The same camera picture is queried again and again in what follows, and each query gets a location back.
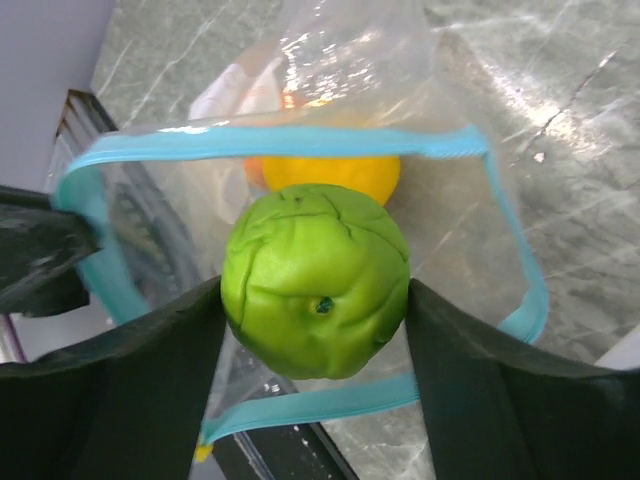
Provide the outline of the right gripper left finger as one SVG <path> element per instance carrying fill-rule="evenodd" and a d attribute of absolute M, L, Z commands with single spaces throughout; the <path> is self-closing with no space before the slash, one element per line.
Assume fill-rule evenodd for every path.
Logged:
<path fill-rule="evenodd" d="M 1 367 L 5 479 L 188 477 L 225 331 L 218 279 Z"/>

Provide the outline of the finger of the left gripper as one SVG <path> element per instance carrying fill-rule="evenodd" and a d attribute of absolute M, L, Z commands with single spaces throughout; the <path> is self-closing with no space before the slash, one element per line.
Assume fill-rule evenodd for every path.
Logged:
<path fill-rule="evenodd" d="M 30 318 L 90 304 L 76 265 L 99 251 L 80 216 L 52 208 L 50 196 L 1 187 L 1 312 Z"/>

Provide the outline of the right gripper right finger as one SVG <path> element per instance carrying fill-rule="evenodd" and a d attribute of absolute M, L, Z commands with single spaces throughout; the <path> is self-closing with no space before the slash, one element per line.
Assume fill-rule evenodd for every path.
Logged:
<path fill-rule="evenodd" d="M 523 343 L 416 280 L 405 326 L 438 478 L 638 477 L 637 370 Z"/>

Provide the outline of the green apple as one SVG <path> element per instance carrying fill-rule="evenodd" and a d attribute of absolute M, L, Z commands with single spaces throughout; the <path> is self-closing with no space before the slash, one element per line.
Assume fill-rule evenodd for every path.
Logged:
<path fill-rule="evenodd" d="M 371 197 L 298 185 L 256 200 L 226 245 L 221 298 L 238 341 L 295 380 L 349 378 L 404 319 L 409 247 Z"/>

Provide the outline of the pink peach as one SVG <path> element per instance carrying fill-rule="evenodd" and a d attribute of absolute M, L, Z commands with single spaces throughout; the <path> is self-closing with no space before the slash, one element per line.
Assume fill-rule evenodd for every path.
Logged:
<path fill-rule="evenodd" d="M 257 188 L 268 190 L 269 186 L 264 177 L 263 158 L 249 157 L 243 163 L 244 173 L 248 183 Z"/>

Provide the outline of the yellow orange fruit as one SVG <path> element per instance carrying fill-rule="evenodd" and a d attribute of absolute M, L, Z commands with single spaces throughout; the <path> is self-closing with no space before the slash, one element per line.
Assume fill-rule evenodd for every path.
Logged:
<path fill-rule="evenodd" d="M 272 191 L 302 184 L 329 184 L 358 191 L 384 206 L 400 178 L 398 156 L 259 157 L 266 186 Z"/>

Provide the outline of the clear zip top bag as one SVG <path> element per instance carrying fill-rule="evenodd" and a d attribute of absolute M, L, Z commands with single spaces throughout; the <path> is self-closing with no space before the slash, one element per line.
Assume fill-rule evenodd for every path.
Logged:
<path fill-rule="evenodd" d="M 276 33 L 231 64 L 188 120 L 99 137 L 55 188 L 89 222 L 99 251 L 82 279 L 122 325 L 220 282 L 225 331 L 198 442 L 261 427 L 322 422 L 413 403 L 402 320 L 355 375 L 295 380 L 231 331 L 221 273 L 232 229 L 259 198 L 249 157 L 401 160 L 383 206 L 419 281 L 481 321 L 531 343 L 548 291 L 519 222 L 496 147 L 436 80 L 433 41 L 415 1 L 288 1 Z"/>

